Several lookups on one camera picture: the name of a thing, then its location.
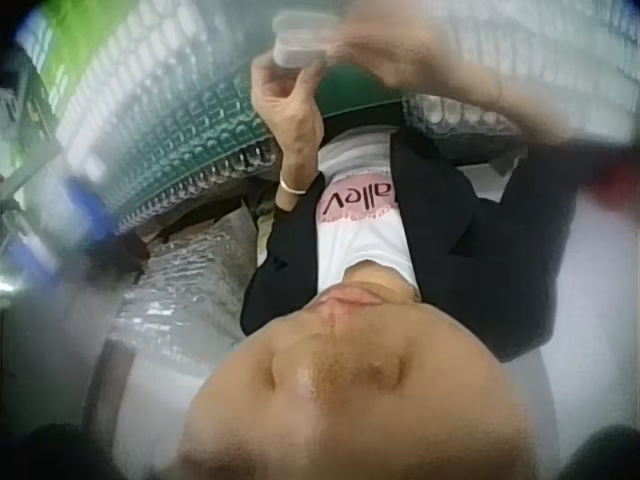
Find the nose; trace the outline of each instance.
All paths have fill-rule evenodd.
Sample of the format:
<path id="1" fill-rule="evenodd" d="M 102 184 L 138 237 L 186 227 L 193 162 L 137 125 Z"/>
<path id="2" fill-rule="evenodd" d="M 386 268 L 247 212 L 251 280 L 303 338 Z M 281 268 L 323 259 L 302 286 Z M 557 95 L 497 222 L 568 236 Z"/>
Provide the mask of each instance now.
<path id="1" fill-rule="evenodd" d="M 380 345 L 316 334 L 273 358 L 276 389 L 303 401 L 338 406 L 398 385 L 400 359 Z"/>

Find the clear plastic container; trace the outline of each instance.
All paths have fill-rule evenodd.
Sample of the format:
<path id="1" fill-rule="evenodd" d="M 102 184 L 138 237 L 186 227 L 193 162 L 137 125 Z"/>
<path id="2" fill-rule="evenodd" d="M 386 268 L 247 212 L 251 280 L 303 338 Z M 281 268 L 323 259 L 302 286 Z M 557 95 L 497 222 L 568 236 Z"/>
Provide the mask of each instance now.
<path id="1" fill-rule="evenodd" d="M 286 10 L 273 19 L 273 59 L 282 68 L 304 68 L 326 54 L 340 20 L 318 12 Z"/>

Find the black blazer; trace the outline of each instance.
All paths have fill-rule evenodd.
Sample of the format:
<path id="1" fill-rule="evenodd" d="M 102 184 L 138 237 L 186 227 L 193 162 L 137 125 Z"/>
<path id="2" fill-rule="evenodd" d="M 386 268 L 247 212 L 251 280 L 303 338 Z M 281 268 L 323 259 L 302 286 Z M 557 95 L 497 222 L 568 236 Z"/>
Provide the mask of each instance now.
<path id="1" fill-rule="evenodd" d="M 576 185 L 557 175 L 552 150 L 530 148 L 495 203 L 443 161 L 428 139 L 391 139 L 391 173 L 422 299 L 473 332 L 501 361 L 551 336 L 555 283 L 574 213 Z M 317 295 L 318 175 L 274 225 L 268 256 L 249 284 L 245 334 L 304 307 Z"/>

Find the mouth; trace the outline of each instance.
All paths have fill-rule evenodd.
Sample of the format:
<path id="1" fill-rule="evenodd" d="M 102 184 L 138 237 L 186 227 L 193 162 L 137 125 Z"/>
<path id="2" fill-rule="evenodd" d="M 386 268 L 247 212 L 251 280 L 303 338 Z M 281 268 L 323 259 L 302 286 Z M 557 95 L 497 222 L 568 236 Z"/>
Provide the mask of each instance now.
<path id="1" fill-rule="evenodd" d="M 351 307 L 382 305 L 385 301 L 370 290 L 356 285 L 337 285 L 317 296 L 308 306 L 317 307 L 328 302 L 336 302 Z"/>

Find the bracelet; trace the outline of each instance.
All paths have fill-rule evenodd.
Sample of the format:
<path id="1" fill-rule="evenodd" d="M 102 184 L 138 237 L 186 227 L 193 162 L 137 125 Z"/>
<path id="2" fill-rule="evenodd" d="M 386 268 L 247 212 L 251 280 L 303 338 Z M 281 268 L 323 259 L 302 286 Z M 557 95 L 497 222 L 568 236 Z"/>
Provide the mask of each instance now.
<path id="1" fill-rule="evenodd" d="M 290 188 L 286 183 L 284 183 L 284 179 L 282 178 L 282 174 L 280 174 L 280 186 L 282 187 L 282 189 L 285 192 L 290 193 L 292 195 L 302 196 L 302 195 L 305 195 L 307 193 L 306 190 L 294 190 L 293 188 Z"/>

